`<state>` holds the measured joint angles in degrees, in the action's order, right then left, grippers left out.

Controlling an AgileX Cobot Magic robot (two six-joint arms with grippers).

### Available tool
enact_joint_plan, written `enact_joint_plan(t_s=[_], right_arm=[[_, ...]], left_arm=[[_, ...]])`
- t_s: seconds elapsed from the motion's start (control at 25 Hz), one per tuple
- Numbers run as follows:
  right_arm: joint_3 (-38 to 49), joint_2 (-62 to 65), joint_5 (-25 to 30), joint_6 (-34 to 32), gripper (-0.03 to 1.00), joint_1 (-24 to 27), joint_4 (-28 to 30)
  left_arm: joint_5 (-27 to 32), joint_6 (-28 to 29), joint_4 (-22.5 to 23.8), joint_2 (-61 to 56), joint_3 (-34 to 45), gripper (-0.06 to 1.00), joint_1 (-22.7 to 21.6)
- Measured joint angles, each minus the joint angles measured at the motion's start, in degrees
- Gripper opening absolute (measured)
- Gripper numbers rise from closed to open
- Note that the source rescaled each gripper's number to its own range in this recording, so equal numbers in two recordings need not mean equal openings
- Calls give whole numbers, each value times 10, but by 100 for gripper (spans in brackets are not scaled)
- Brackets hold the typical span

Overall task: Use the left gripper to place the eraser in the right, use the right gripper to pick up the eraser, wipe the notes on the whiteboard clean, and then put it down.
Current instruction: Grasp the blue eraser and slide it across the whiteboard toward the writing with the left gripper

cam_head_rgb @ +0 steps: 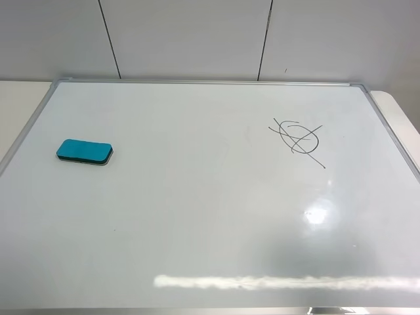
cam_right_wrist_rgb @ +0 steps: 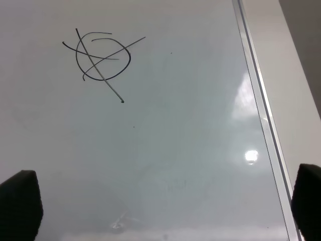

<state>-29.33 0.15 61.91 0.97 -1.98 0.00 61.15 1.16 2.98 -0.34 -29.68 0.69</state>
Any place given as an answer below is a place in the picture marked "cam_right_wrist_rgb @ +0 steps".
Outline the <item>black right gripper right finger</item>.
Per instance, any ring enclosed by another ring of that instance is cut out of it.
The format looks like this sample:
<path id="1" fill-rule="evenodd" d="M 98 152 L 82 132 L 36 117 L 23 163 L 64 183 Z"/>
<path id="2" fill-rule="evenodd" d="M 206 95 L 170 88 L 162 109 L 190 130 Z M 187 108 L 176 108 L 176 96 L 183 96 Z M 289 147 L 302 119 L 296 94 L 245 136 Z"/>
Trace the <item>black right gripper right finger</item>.
<path id="1" fill-rule="evenodd" d="M 320 167 L 300 164 L 291 211 L 305 240 L 320 240 Z"/>

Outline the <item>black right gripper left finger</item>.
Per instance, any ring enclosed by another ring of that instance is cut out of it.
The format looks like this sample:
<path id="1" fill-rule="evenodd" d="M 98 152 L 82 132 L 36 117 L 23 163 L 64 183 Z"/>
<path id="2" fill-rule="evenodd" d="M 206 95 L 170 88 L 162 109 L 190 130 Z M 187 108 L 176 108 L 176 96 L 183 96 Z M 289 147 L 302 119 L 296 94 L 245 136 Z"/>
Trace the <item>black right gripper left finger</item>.
<path id="1" fill-rule="evenodd" d="M 21 170 L 1 183 L 1 240 L 35 240 L 42 218 L 35 171 Z"/>

